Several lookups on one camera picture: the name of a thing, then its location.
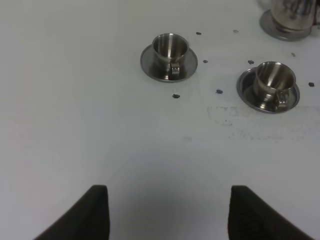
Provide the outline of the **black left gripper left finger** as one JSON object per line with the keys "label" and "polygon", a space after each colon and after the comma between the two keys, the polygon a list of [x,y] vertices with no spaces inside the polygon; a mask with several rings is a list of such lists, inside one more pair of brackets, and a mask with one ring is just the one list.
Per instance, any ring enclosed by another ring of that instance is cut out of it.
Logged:
{"label": "black left gripper left finger", "polygon": [[110,211],[108,189],[93,185],[37,240],[108,240]]}

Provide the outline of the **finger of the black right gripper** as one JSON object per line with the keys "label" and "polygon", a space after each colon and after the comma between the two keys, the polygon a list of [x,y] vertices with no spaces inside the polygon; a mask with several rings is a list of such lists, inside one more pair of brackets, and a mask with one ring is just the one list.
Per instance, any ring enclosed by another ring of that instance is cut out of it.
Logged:
{"label": "finger of the black right gripper", "polygon": [[313,26],[319,26],[320,25],[320,10],[318,9],[314,14],[313,19]]}

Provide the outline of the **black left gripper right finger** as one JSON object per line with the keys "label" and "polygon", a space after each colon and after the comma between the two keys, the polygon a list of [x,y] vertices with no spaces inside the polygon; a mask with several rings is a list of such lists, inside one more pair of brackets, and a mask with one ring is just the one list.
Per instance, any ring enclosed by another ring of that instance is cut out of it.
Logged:
{"label": "black left gripper right finger", "polygon": [[230,240],[311,240],[249,187],[233,185],[227,232]]}

